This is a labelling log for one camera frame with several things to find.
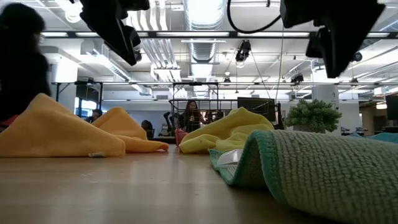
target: desk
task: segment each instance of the desk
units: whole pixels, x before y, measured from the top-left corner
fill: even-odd
[[[267,192],[228,187],[208,156],[173,151],[0,159],[0,219],[4,224],[328,223],[281,207]]]

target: table surface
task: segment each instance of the table surface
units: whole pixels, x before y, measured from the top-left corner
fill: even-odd
[[[0,159],[1,223],[331,223],[228,187],[208,156]]]

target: green plant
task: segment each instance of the green plant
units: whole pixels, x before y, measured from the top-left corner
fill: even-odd
[[[304,126],[313,131],[334,131],[338,127],[341,113],[332,108],[331,103],[313,100],[300,100],[292,106],[285,119],[286,126]]]

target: yellow microfiber towel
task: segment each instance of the yellow microfiber towel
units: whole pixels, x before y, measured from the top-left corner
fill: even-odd
[[[169,149],[166,143],[148,141],[146,132],[123,108],[110,109],[94,121],[93,125],[122,139],[126,144],[126,153]]]
[[[227,152],[243,149],[254,130],[270,130],[274,126],[265,117],[245,108],[232,110],[229,115],[187,134],[180,144],[184,153],[196,153],[208,149]]]
[[[87,157],[125,155],[120,138],[103,131],[39,94],[0,134],[0,157]]]

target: person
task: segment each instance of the person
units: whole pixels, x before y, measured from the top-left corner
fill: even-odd
[[[85,119],[85,121],[89,122],[90,124],[96,121],[100,116],[102,116],[103,112],[100,109],[93,110],[93,115],[89,116]]]
[[[147,133],[147,138],[148,138],[148,139],[154,137],[154,133],[153,133],[154,127],[153,127],[153,125],[152,125],[152,123],[151,123],[150,121],[144,120],[144,121],[141,123],[141,127],[142,127],[143,130],[145,130],[145,132]]]
[[[198,105],[195,101],[190,100],[185,107],[185,111],[182,115],[182,123],[180,123],[181,128],[185,128],[185,131],[190,133],[194,130],[200,128],[200,123],[207,124],[203,116],[200,114],[198,110]]]
[[[0,14],[0,124],[21,114],[39,93],[51,95],[49,64],[39,51],[43,18],[20,3]]]

